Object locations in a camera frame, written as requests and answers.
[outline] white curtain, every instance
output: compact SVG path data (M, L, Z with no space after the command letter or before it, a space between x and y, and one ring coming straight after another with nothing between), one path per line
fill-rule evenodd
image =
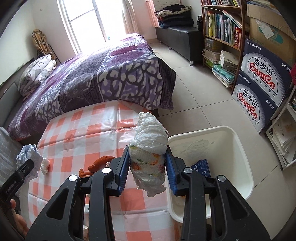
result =
M139 33L135 13L129 0L122 0L122 17L126 34Z

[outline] window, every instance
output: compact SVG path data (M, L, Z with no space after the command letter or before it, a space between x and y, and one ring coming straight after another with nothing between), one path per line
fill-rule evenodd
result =
M61 0L80 52L94 51L125 33L121 0Z

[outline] tile floor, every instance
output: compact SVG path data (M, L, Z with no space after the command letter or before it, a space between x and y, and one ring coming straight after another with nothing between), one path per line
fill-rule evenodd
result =
M278 157L264 134L259 135L230 90L202 66L189 62L164 44L150 44L155 54L177 73L174 110L159 109L159 120L170 136L226 125L238 134L254 178L248 203L271 238L286 223L296 206L296 168L281 171Z

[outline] white plastic bin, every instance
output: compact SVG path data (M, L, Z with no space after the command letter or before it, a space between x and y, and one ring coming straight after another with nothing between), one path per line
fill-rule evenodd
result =
M244 199L253 191L254 180L250 165L238 135L228 126L172 136L168 139L174 156L182 158L190 167L201 159L207 159L212 177L224 175ZM185 200L173 195L166 178L170 215L182 223ZM206 200L207 218L211 217L210 203Z

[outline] black leather ottoman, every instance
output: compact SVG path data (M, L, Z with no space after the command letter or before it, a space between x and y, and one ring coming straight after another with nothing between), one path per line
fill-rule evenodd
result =
M197 28L182 26L167 29L156 28L156 35L159 41L188 59L191 66L194 62L203 60L203 32L198 31Z

